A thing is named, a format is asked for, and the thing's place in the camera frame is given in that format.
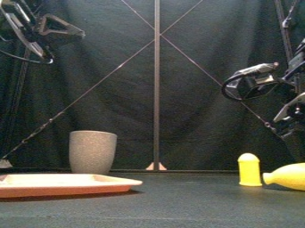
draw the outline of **yellow bottle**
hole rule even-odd
[[[290,189],[305,191],[305,163],[286,165],[271,173],[263,173],[266,184],[275,183]]]
[[[251,153],[245,153],[238,158],[239,184],[245,186],[262,186],[259,174],[259,160]]]

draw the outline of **yellow cylinder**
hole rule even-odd
[[[262,186],[259,174],[259,160],[251,153],[245,153],[238,158],[239,184],[243,186]]]
[[[266,184],[277,183],[290,189],[305,191],[305,163],[279,167],[271,173],[263,173]]]

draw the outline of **black curtain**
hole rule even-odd
[[[283,76],[274,1],[160,0],[159,9],[159,162],[168,170],[235,170],[238,156],[253,152],[265,170],[291,163],[265,127],[282,94],[243,103],[220,94],[234,72],[259,63],[277,61]],[[117,134],[113,169],[144,169],[154,161],[155,2],[52,0],[44,12],[81,28],[85,38],[55,51],[52,65],[28,65],[8,148],[55,121],[9,161],[68,167],[69,132],[85,129]]]

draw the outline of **plastic tray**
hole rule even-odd
[[[0,198],[128,191],[142,181],[83,174],[0,175]]]

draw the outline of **vertical pole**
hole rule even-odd
[[[290,40],[289,40],[289,30],[287,30],[287,28],[283,28],[283,26],[282,26],[285,16],[283,16],[281,0],[274,0],[274,4],[275,4],[277,14],[278,14],[278,24],[279,24],[281,36],[282,36],[282,41],[283,41],[283,46],[285,46],[286,60],[289,63],[289,61],[293,57],[293,53],[291,53]]]
[[[155,0],[154,170],[159,171],[159,0]]]

